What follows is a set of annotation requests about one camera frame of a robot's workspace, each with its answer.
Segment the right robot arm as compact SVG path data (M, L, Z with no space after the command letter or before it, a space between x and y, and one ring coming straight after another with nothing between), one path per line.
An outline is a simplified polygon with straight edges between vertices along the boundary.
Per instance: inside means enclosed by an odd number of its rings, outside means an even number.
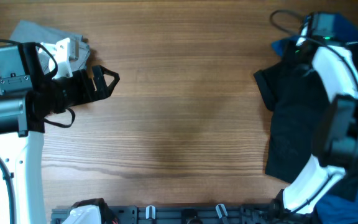
M319 45L311 61L330 106L316 128L308 162L280 194L284 217L305 216L346 175L358 172L358 71L350 50Z

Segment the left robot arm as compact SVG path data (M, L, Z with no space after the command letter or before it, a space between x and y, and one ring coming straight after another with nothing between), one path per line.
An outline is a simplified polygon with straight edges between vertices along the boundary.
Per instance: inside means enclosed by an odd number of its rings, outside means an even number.
M0 96L0 223L46 223L41 160L50 113L109 98L119 74L97 65Z

